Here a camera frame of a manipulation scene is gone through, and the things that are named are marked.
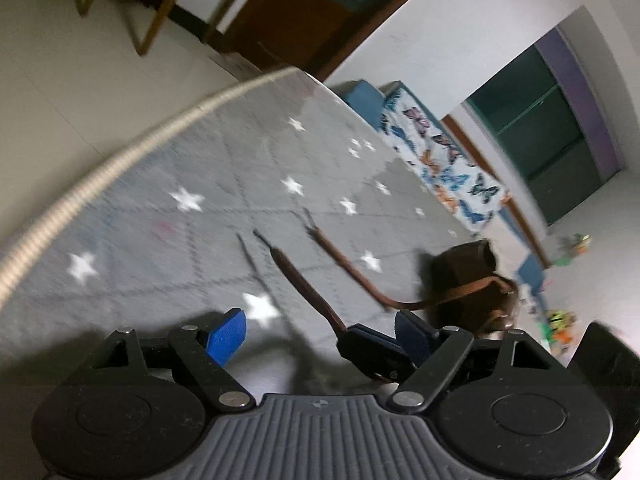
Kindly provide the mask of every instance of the metal screw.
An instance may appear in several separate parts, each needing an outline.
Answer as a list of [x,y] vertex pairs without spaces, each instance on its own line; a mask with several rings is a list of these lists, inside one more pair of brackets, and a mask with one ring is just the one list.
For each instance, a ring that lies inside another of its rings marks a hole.
[[251,402],[251,397],[244,392],[225,392],[218,397],[218,401],[230,408],[244,408]]
[[424,402],[424,397],[418,392],[398,392],[393,396],[393,401],[404,408],[417,408]]

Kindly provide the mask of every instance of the floor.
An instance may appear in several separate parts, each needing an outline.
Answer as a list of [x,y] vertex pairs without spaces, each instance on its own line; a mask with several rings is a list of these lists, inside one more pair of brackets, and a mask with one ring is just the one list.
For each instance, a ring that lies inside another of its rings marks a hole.
[[0,0],[0,244],[100,161],[236,79],[167,21],[146,57],[152,9],[96,0]]

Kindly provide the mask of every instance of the wooden door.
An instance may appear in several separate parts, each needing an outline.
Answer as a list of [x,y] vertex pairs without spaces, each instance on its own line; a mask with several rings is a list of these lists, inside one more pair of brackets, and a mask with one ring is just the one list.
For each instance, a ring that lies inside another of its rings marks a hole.
[[391,1],[249,0],[245,7],[251,10],[243,9],[230,26],[225,50],[240,52],[261,69],[292,64],[309,70]]
[[234,47],[261,69],[282,63],[304,67],[351,14],[331,0],[266,0]]

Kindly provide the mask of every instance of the dark green cabinet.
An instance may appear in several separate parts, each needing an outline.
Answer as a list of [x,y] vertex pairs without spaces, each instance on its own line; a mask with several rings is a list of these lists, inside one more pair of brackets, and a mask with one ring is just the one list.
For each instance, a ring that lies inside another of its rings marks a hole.
[[535,46],[468,100],[552,224],[602,184],[571,106]]

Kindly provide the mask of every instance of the gray rug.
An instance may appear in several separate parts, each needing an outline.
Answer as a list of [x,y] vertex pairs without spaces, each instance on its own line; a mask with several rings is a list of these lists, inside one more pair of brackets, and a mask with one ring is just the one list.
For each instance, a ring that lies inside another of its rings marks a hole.
[[162,335],[243,308],[247,340],[227,369],[257,399],[371,390],[252,234],[282,248],[347,325],[392,334],[394,315],[306,234],[304,208],[402,301],[429,288],[430,255],[469,240],[378,134],[305,73],[246,92],[88,204],[0,312],[0,438],[12,443],[0,470],[36,478],[17,470],[34,459],[31,410],[119,326]]

